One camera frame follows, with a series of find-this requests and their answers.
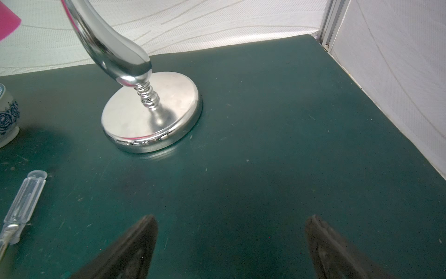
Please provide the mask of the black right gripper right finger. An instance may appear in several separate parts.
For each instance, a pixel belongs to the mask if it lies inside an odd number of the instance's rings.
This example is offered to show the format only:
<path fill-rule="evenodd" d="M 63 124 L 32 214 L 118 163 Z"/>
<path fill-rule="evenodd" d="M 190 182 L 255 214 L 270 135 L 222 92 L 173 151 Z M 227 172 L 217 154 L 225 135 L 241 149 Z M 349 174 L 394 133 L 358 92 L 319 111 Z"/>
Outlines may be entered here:
<path fill-rule="evenodd" d="M 319 279 L 392 279 L 367 255 L 317 215 L 305 221 L 310 257 Z"/>

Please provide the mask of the clear handle screwdriver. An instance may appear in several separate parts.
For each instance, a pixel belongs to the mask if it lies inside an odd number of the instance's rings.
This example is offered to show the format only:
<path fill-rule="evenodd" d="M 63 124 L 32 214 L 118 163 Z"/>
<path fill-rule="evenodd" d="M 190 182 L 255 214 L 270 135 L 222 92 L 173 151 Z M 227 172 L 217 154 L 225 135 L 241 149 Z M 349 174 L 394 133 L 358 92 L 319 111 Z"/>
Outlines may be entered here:
<path fill-rule="evenodd" d="M 1 231 L 1 261 L 9 245 L 20 241 L 21 233 L 30 221 L 48 174 L 43 170 L 30 172 L 23 180 L 17 195 L 3 220 Z"/>

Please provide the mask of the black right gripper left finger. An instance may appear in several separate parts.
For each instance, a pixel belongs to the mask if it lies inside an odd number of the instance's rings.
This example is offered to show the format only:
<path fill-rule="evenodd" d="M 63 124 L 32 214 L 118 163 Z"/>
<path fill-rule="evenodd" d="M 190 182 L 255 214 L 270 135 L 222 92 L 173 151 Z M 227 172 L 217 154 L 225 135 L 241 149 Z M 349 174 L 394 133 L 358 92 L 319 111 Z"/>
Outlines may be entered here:
<path fill-rule="evenodd" d="M 145 279 L 159 231 L 153 215 L 146 215 L 95 259 L 70 277 L 72 279 Z"/>

